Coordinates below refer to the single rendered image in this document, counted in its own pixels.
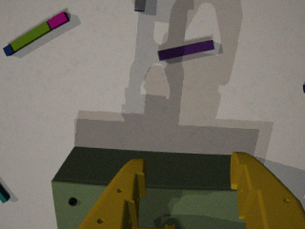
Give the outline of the dark grey rod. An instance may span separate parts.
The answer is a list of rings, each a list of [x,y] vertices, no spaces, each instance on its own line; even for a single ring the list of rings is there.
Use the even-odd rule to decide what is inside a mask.
[[[135,0],[134,11],[144,11],[145,9],[145,0]]]

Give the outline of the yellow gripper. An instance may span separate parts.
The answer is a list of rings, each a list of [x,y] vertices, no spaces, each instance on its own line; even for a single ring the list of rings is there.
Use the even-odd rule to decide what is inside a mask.
[[[146,196],[146,185],[146,159],[130,160],[77,229],[138,228],[139,198]],[[238,215],[246,229],[305,229],[301,202],[255,157],[232,153],[231,189],[237,190]]]

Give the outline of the teal rod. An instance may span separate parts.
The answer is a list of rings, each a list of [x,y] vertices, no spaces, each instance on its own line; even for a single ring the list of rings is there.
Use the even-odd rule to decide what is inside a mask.
[[[5,191],[5,189],[0,184],[0,200],[5,203],[10,199],[9,194]]]

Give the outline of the magenta rectangular block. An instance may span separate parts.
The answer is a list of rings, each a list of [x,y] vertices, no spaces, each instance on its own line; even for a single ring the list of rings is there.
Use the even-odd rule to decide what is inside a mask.
[[[57,14],[56,16],[54,16],[53,18],[51,18],[50,20],[48,20],[51,28],[54,30],[64,24],[66,24],[69,21],[70,21],[70,19],[66,12],[61,12],[61,13]]]

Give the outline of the dark purple rod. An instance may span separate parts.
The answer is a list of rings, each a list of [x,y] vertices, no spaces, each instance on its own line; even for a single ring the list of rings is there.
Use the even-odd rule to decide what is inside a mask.
[[[205,52],[214,50],[214,42],[213,40],[194,43],[190,45],[180,46],[176,48],[166,49],[163,51],[158,51],[159,60],[166,60],[170,58],[175,58],[178,56]]]

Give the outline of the small blue cube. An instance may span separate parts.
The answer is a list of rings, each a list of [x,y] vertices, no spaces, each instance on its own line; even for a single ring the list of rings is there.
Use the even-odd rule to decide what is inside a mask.
[[[13,50],[11,44],[8,44],[5,48],[3,48],[3,50],[4,50],[5,54],[6,54],[6,56],[10,56],[10,55],[13,55],[14,53],[16,53]]]

